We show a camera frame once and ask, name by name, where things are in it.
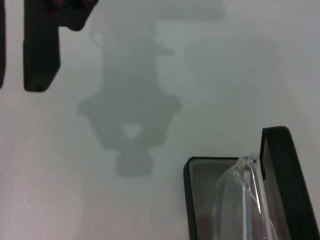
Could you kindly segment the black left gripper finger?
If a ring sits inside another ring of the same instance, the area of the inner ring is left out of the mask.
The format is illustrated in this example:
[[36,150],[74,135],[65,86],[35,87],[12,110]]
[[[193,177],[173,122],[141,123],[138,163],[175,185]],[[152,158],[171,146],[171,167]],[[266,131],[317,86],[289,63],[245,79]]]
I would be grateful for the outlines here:
[[45,92],[60,69],[58,23],[44,0],[24,1],[23,84],[27,92]]
[[5,1],[0,0],[0,87],[2,88],[6,71],[6,12]]

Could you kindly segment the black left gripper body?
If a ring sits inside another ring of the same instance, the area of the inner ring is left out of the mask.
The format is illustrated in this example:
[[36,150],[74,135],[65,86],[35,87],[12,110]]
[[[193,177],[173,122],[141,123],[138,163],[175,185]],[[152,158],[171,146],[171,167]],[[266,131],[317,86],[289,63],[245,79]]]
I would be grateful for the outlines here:
[[78,32],[82,30],[99,0],[59,0],[59,26]]

